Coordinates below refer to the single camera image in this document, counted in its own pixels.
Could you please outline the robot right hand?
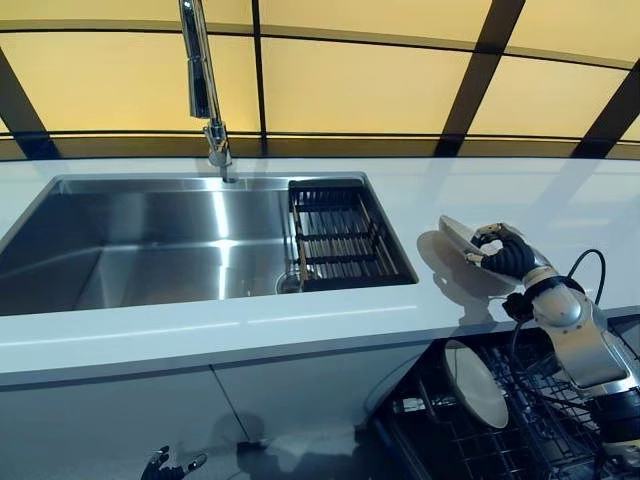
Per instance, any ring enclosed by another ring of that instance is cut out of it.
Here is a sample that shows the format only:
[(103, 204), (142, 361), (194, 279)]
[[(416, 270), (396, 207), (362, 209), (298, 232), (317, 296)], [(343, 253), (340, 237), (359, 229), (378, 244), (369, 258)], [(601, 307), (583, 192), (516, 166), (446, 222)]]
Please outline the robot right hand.
[(522, 280), (539, 266), (534, 250), (519, 233), (505, 223), (495, 223), (479, 228), (471, 239), (476, 248), (500, 241), (502, 247), (492, 255), (466, 252), (465, 259), (487, 271)]

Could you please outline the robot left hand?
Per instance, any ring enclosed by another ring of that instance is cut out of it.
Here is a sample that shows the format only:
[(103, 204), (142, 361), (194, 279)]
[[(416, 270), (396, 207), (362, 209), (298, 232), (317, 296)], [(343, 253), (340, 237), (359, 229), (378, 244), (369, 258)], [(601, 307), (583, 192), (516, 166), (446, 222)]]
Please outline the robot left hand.
[(185, 464), (176, 466), (166, 466), (169, 460), (170, 447), (162, 446), (155, 450), (141, 474), (141, 480), (181, 480), (195, 471), (202, 468), (207, 460), (208, 455), (201, 453), (193, 457)]

